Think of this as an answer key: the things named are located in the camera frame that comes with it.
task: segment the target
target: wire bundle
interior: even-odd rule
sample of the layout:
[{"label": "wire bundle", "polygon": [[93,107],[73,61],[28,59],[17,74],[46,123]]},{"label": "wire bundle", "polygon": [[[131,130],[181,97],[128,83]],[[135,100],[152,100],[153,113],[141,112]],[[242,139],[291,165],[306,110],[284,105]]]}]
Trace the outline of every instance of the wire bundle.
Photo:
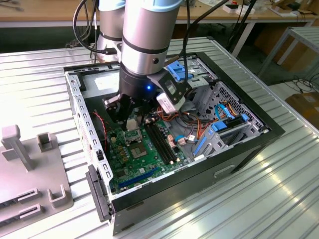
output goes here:
[{"label": "wire bundle", "polygon": [[104,151],[106,152],[106,145],[107,145],[107,141],[106,141],[106,135],[107,135],[107,131],[105,128],[105,124],[104,124],[104,119],[102,119],[98,113],[96,112],[92,112],[92,114],[94,114],[97,118],[99,118],[99,120],[101,121],[102,127],[103,127],[103,131],[104,131]]},{"label": "wire bundle", "polygon": [[[315,82],[316,79],[318,79],[319,73],[313,75],[309,80],[305,80],[305,79],[300,79],[298,76],[294,75],[294,77],[290,80],[283,80],[280,81],[279,83],[285,83],[289,88],[303,94],[304,92],[311,92],[311,91],[317,91],[319,92],[319,84],[317,82]],[[294,86],[290,86],[289,84],[287,84],[288,82],[292,82],[294,84]]]}]

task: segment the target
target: motherboard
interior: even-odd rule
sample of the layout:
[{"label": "motherboard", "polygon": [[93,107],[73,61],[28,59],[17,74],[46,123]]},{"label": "motherboard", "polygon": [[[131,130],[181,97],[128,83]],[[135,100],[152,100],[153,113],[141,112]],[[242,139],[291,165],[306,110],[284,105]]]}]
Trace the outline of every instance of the motherboard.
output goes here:
[{"label": "motherboard", "polygon": [[179,145],[162,120],[149,122],[132,131],[109,131],[110,182],[115,194],[139,186],[187,165]]}]

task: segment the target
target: black cable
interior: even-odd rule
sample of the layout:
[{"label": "black cable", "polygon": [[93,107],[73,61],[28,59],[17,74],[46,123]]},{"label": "black cable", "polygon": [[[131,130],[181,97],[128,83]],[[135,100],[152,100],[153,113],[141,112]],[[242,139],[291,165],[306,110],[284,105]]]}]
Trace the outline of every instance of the black cable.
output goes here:
[{"label": "black cable", "polygon": [[313,80],[314,80],[314,77],[317,76],[317,75],[319,75],[319,73],[314,74],[314,75],[310,78],[310,81],[313,81]]},{"label": "black cable", "polygon": [[[93,6],[92,6],[92,14],[91,14],[91,19],[90,19],[90,22],[89,22],[89,16],[88,16],[88,12],[87,12],[87,6],[86,6],[86,3],[84,3],[84,11],[85,11],[85,16],[86,16],[86,29],[85,31],[83,32],[83,34],[80,36],[82,41],[86,40],[90,34],[91,34],[91,27],[92,27],[92,24],[93,24],[93,17],[94,17],[94,11],[95,11],[95,6],[96,6],[96,0],[93,0]],[[65,47],[68,47],[70,46],[70,48],[72,47],[75,47],[79,44],[79,42],[74,39],[72,40],[70,43],[66,44]]]},{"label": "black cable", "polygon": [[224,5],[225,3],[227,3],[228,0],[223,0],[221,2],[219,2],[218,4],[216,4],[215,6],[213,6],[210,10],[208,10],[207,12],[205,12],[203,15],[199,16],[190,26],[189,28],[186,30],[184,39],[183,39],[183,47],[182,50],[180,52],[180,55],[183,55],[183,61],[184,61],[184,68],[185,68],[185,79],[184,79],[184,83],[187,84],[188,81],[188,66],[187,66],[187,58],[186,58],[186,45],[188,42],[188,38],[189,38],[189,34],[191,31],[193,31],[193,29],[195,28],[195,26],[201,21],[203,20],[205,17],[207,17],[208,15],[210,15],[213,11],[215,11],[216,9],[218,9],[220,6]]},{"label": "black cable", "polygon": [[186,0],[186,10],[187,10],[187,29],[188,29],[190,25],[189,0]]},{"label": "black cable", "polygon": [[242,11],[243,11],[243,8],[244,8],[244,1],[243,1],[243,4],[241,5],[240,13],[239,13],[239,16],[238,16],[238,18],[237,18],[236,24],[235,24],[235,26],[233,27],[233,30],[232,30],[232,32],[231,32],[230,35],[229,35],[227,44],[229,43],[229,41],[231,40],[231,38],[233,38],[233,36],[234,36],[234,31],[235,31],[235,29],[237,28],[237,25],[238,25],[238,22],[239,22],[241,13],[242,13]]},{"label": "black cable", "polygon": [[[288,85],[287,82],[292,82],[297,87],[297,89]],[[317,92],[319,91],[319,85],[316,82],[312,82],[312,79],[304,80],[304,79],[300,79],[296,75],[294,75],[293,79],[283,80],[283,81],[280,81],[280,83],[285,83],[285,85],[287,85],[289,88],[291,88],[291,89],[293,89],[301,94],[303,94],[304,92],[311,92],[312,90],[317,91]],[[298,84],[302,84],[302,85],[308,87],[309,89],[303,89]]]},{"label": "black cable", "polygon": [[93,0],[92,14],[91,14],[91,19],[90,19],[90,24],[89,24],[89,30],[88,30],[87,35],[84,38],[82,38],[83,41],[86,40],[91,34],[91,29],[92,29],[92,25],[93,25],[93,18],[94,18],[94,13],[95,13],[95,9],[96,9],[96,4],[97,4],[97,1]]},{"label": "black cable", "polygon": [[241,32],[242,29],[243,29],[243,27],[245,26],[245,21],[246,21],[248,15],[249,15],[251,9],[253,9],[253,6],[255,5],[256,1],[257,1],[257,0],[251,0],[251,1],[250,1],[250,4],[249,4],[249,6],[248,6],[248,9],[247,9],[247,11],[245,12],[245,15],[243,16],[243,18],[241,19],[241,22],[240,22],[238,28],[236,29],[233,38],[229,41],[229,43],[228,43],[227,46],[226,46],[226,50],[227,50],[227,51],[229,51],[229,50],[231,49],[232,45],[234,44],[234,42],[235,42],[235,40],[236,40],[236,38],[237,38],[238,33]]},{"label": "black cable", "polygon": [[88,14],[88,8],[86,7],[86,3],[84,3],[84,12],[85,12],[85,18],[86,18],[86,28],[83,34],[80,36],[81,38],[85,35],[87,30],[89,29],[89,14]]},{"label": "black cable", "polygon": [[78,31],[77,31],[77,28],[76,28],[76,21],[78,19],[78,15],[79,15],[79,12],[82,8],[82,6],[84,5],[84,3],[86,3],[87,0],[81,0],[80,4],[77,6],[76,10],[75,10],[75,13],[74,13],[74,16],[73,16],[73,24],[72,24],[72,27],[73,27],[73,32],[74,32],[74,35],[75,35],[75,38],[78,40],[78,42],[83,46],[85,47],[86,49],[90,50],[90,51],[93,51],[93,52],[96,52],[96,53],[101,53],[101,54],[107,54],[107,50],[97,50],[97,49],[94,49],[90,46],[88,46],[80,37],[79,37],[79,34],[78,34]]},{"label": "black cable", "polygon": [[[95,49],[97,49],[97,44],[96,44],[96,41],[97,41],[97,29],[95,29],[95,34],[94,34],[94,46],[95,46]],[[96,52],[94,53],[94,64],[96,64]]]}]

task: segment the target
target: power cord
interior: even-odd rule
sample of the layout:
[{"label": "power cord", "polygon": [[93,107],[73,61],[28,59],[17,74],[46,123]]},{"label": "power cord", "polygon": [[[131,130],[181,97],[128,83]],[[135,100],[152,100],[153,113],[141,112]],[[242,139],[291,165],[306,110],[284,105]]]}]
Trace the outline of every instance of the power cord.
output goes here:
[{"label": "power cord", "polygon": [[[276,84],[285,83],[285,85],[287,85],[289,88],[291,88],[291,89],[293,89],[301,94],[303,94],[305,92],[311,92],[313,90],[319,92],[319,84],[314,82],[314,80],[317,79],[317,78],[315,78],[316,75],[319,75],[319,73],[313,75],[310,78],[310,80],[300,79],[300,77],[298,77],[297,75],[294,75],[294,77],[292,79],[279,81]],[[288,84],[289,82],[293,83],[294,86],[290,86]]]},{"label": "power cord", "polygon": [[[96,0],[93,0],[93,7],[92,7],[92,14],[91,14],[91,19],[89,22],[89,16],[88,16],[88,12],[87,12],[87,6],[86,3],[84,3],[84,11],[85,11],[85,16],[86,16],[86,29],[84,30],[84,33],[80,36],[80,38],[84,41],[86,40],[90,34],[91,34],[91,28],[92,28],[92,24],[93,24],[93,17],[94,17],[94,9],[96,6]],[[74,39],[72,40],[70,43],[65,45],[65,48],[67,47],[76,47],[77,45],[79,45],[80,43]]]},{"label": "power cord", "polygon": [[219,2],[218,4],[216,4],[215,6],[213,6],[210,10],[208,10],[207,12],[205,12],[203,15],[199,16],[190,26],[189,28],[186,30],[184,39],[183,39],[183,47],[181,50],[180,55],[183,55],[183,61],[184,61],[184,68],[185,68],[185,79],[184,79],[184,83],[187,84],[188,81],[188,66],[187,66],[187,58],[186,58],[186,45],[188,43],[188,38],[189,38],[189,34],[191,33],[191,31],[194,30],[195,26],[201,21],[203,20],[205,17],[207,17],[208,15],[210,15],[213,11],[215,11],[216,9],[218,9],[220,6],[224,5],[225,3],[227,3],[228,0],[223,0],[221,2]]},{"label": "power cord", "polygon": [[189,9],[189,0],[186,0],[186,10],[187,10],[187,29],[190,25],[190,9]]},{"label": "power cord", "polygon": [[237,38],[239,32],[241,32],[242,29],[243,29],[243,27],[245,26],[245,21],[246,21],[248,15],[249,15],[251,9],[253,9],[253,7],[254,7],[256,1],[257,1],[257,0],[251,0],[251,1],[250,1],[250,4],[249,4],[249,6],[248,6],[248,9],[247,9],[245,15],[243,16],[243,18],[242,18],[242,20],[241,20],[241,22],[240,22],[238,28],[236,29],[236,31],[235,31],[235,33],[234,33],[234,36],[233,36],[233,37],[230,39],[230,41],[227,43],[227,46],[226,46],[226,50],[227,50],[227,51],[230,51],[230,49],[231,49],[233,43],[235,42],[235,40],[236,40],[236,38]]},{"label": "power cord", "polygon": [[[96,12],[94,13],[94,46],[97,49],[97,30],[98,26],[96,23]],[[94,53],[94,64],[96,63],[96,52]]]},{"label": "power cord", "polygon": [[108,49],[103,49],[103,50],[97,50],[97,49],[94,49],[92,47],[90,47],[89,45],[87,45],[79,36],[79,33],[78,33],[78,29],[76,28],[76,23],[77,23],[77,19],[78,19],[78,15],[79,15],[79,12],[82,8],[82,6],[86,3],[87,0],[81,0],[80,4],[77,6],[76,10],[75,10],[75,13],[74,13],[74,16],[73,16],[73,24],[72,24],[72,27],[73,27],[73,32],[74,32],[74,35],[75,35],[75,38],[77,39],[77,41],[83,46],[85,47],[86,49],[92,51],[92,52],[95,52],[95,53],[101,53],[101,54],[106,54],[106,55],[109,55],[109,54],[113,54],[114,52],[111,51],[109,52]]},{"label": "power cord", "polygon": [[[210,10],[206,11],[203,15],[199,16],[190,26],[189,28],[186,30],[186,33],[185,33],[185,36],[183,38],[183,47],[182,47],[182,50],[180,51],[179,54],[177,54],[176,56],[170,58],[169,60],[167,60],[164,64],[164,66],[167,66],[169,65],[170,63],[178,60],[180,58],[180,56],[182,55],[185,55],[186,56],[186,45],[187,45],[187,42],[188,42],[188,38],[189,38],[189,34],[194,30],[195,26],[201,21],[203,20],[205,17],[207,17],[208,15],[210,15],[213,11],[215,11],[216,9],[218,9],[220,6],[224,5],[225,3],[227,3],[228,0],[223,0],[221,2],[219,2],[218,4],[216,4],[215,6],[213,6]],[[188,75],[186,74],[185,76],[185,82],[187,82],[188,80]]]},{"label": "power cord", "polygon": [[243,4],[241,5],[241,9],[240,9],[240,13],[239,13],[239,16],[237,18],[237,22],[232,30],[232,32],[230,33],[229,35],[229,38],[228,38],[228,41],[227,41],[227,45],[229,44],[230,40],[234,37],[234,31],[235,29],[238,27],[238,22],[239,22],[239,19],[240,19],[240,16],[241,16],[241,13],[243,12],[243,8],[244,8],[244,1],[243,1]]}]

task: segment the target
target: green circuit board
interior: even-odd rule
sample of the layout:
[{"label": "green circuit board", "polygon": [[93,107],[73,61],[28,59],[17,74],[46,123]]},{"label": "green circuit board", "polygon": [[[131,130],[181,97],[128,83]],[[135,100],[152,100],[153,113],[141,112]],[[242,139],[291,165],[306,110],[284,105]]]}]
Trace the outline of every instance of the green circuit board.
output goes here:
[{"label": "green circuit board", "polygon": [[[162,136],[168,144],[166,138],[170,133],[163,121],[159,120],[155,125],[161,130]],[[139,132],[123,132],[121,129],[108,132],[108,136],[111,138],[108,160],[114,175],[110,186],[114,194],[121,193],[188,164],[178,145],[176,151],[171,149],[178,160],[173,164],[165,165],[145,127],[141,126],[139,131],[141,133],[140,140],[132,141],[130,145],[127,145],[127,136],[137,136]],[[125,187],[121,186],[121,183],[132,179],[134,183]]]}]

